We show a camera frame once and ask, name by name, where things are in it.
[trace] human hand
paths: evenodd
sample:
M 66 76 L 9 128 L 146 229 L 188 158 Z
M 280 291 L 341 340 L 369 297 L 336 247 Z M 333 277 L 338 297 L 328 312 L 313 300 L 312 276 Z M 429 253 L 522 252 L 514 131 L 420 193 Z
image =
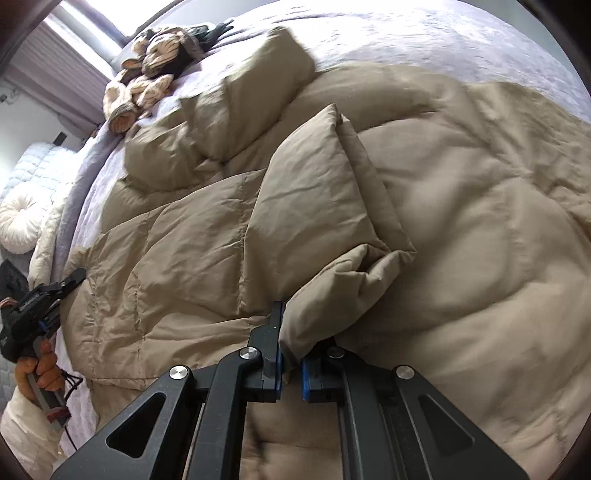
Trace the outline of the human hand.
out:
M 56 365 L 57 355 L 51 348 L 49 340 L 41 341 L 41 359 L 22 357 L 18 359 L 17 365 L 14 369 L 14 376 L 17 381 L 17 387 L 23 396 L 27 397 L 34 404 L 37 404 L 37 398 L 33 393 L 33 389 L 29 385 L 27 379 L 28 374 L 34 371 L 39 375 L 37 386 L 44 388 L 49 392 L 62 390 L 66 386 L 66 381 L 61 375 L 61 369 Z

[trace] plush toy ear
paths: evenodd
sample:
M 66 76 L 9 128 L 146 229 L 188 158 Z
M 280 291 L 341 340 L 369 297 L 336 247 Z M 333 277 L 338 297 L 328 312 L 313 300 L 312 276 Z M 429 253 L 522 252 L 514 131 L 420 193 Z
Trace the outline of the plush toy ear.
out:
M 136 70 L 142 68 L 142 63 L 144 62 L 145 55 L 141 55 L 136 59 L 127 59 L 124 60 L 121 66 L 127 70 Z

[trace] stuffed animal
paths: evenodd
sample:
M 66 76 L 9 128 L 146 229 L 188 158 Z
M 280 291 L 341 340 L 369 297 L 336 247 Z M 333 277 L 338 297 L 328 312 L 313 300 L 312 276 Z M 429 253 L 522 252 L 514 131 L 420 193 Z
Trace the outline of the stuffed animal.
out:
M 136 57 L 122 63 L 123 70 L 109 82 L 103 99 L 103 113 L 113 133 L 125 133 L 138 118 L 170 91 L 170 85 L 187 66 L 201 61 L 220 36 L 233 29 L 232 20 L 215 28 L 147 28 L 138 34 L 131 50 Z

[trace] round white pillow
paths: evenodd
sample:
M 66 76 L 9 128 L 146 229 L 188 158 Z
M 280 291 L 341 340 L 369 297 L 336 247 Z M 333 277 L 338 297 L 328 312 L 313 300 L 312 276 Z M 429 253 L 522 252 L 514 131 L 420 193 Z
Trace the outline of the round white pillow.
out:
M 43 187 L 30 181 L 16 185 L 0 205 L 0 243 L 13 254 L 33 250 L 50 208 Z

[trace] window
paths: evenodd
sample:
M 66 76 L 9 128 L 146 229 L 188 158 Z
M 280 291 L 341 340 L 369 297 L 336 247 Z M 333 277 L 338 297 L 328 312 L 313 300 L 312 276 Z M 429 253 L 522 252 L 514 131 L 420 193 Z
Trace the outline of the window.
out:
M 138 27 L 167 7 L 171 0 L 86 0 L 126 37 L 133 37 Z
M 63 27 L 61 30 L 67 30 L 68 38 L 76 37 L 118 68 L 113 62 L 136 33 L 181 1 L 64 0 L 52 17 Z

